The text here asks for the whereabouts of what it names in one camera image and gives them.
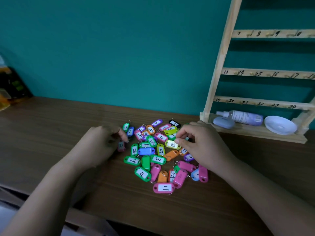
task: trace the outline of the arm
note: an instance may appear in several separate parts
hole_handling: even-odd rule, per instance
[[[195,143],[182,138],[195,138]],[[276,236],[315,235],[315,209],[238,160],[212,126],[202,121],[185,125],[176,143],[204,167],[229,183]]]
[[[107,160],[117,148],[119,137],[128,142],[126,134],[119,127],[91,128],[48,171],[1,235],[60,235],[80,176]]]

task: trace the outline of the green key tag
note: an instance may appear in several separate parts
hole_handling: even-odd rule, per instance
[[[163,144],[158,144],[157,145],[157,150],[158,150],[158,155],[159,156],[164,156],[165,155],[165,148],[163,146]]]
[[[176,173],[178,173],[179,170],[180,170],[179,166],[175,166],[175,167],[174,167],[174,171],[175,171]]]
[[[176,149],[176,150],[181,149],[181,146],[179,146],[177,143],[175,143],[174,141],[171,141],[171,140],[167,140],[165,142],[165,146],[172,148],[172,149]]]
[[[139,147],[140,148],[151,147],[151,145],[148,142],[143,142],[143,143],[139,143]]]
[[[135,169],[135,175],[145,182],[148,182],[149,180],[151,180],[150,172],[146,171],[142,167],[137,167]]]
[[[123,131],[124,131],[124,132],[127,132],[127,131],[128,131],[129,125],[130,125],[130,123],[125,123],[125,124],[123,125]]]
[[[154,137],[152,137],[152,136],[148,136],[147,141],[150,144],[150,147],[156,147],[158,145],[157,142],[155,141]]]
[[[130,149],[130,155],[131,156],[137,156],[138,155],[138,150],[139,150],[138,144],[137,143],[133,144],[131,146],[131,149]]]
[[[139,166],[140,160],[136,157],[133,157],[133,156],[126,156],[124,158],[124,163],[127,163],[129,165],[133,165],[133,166]]]
[[[167,137],[168,137],[171,141],[174,141],[174,140],[176,139],[176,134],[177,134],[177,132],[176,132],[176,133],[173,133],[173,134],[171,134],[171,135],[168,135]]]
[[[147,171],[151,170],[151,159],[150,156],[145,155],[141,158],[142,168],[146,169]]]
[[[157,155],[150,155],[151,162],[154,162],[159,165],[164,165],[166,163],[166,158],[165,157],[160,157]]]

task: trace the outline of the wooden frame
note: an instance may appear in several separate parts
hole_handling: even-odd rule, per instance
[[[295,143],[305,143],[307,139],[303,136],[309,130],[309,124],[315,119],[315,98],[310,103],[295,103],[276,100],[239,98],[228,96],[216,96],[221,75],[253,76],[253,77],[272,77],[272,78],[291,78],[291,79],[315,79],[315,72],[290,71],[290,70],[269,70],[269,69],[242,69],[242,68],[223,68],[225,57],[231,38],[315,38],[315,29],[270,29],[270,30],[234,30],[235,22],[239,13],[242,0],[232,0],[226,26],[221,41],[218,58],[215,64],[213,77],[211,80],[206,106],[200,113],[200,120],[212,124],[217,116],[211,114],[210,110],[213,102],[250,104],[256,106],[268,106],[272,108],[300,109],[303,112],[292,121],[298,126],[295,134],[278,135],[267,130],[265,126],[250,126],[236,123],[233,129],[214,127],[217,131],[240,134],[245,136],[268,138]]]

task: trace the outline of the brown wooden tabletop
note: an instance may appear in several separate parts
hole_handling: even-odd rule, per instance
[[[174,118],[181,124],[198,116],[59,99],[29,99],[0,112],[0,185],[30,194],[53,164],[91,127],[150,124]],[[280,186],[315,206],[315,133],[306,144],[221,134],[241,160]],[[123,162],[128,151],[115,154],[97,178],[83,210],[161,235],[271,235],[226,182],[213,173],[207,183],[187,179],[171,195],[155,194],[152,184],[134,175]],[[169,169],[172,164],[162,166]]]

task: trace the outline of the teal wall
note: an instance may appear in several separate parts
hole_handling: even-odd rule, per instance
[[[1,0],[0,53],[36,96],[199,115],[231,0]],[[237,29],[315,29],[313,0],[244,0]],[[233,40],[225,67],[315,71],[311,40]],[[222,76],[218,95],[309,102],[315,80]],[[148,102],[146,94],[159,93]],[[214,103],[295,117],[298,110]]]

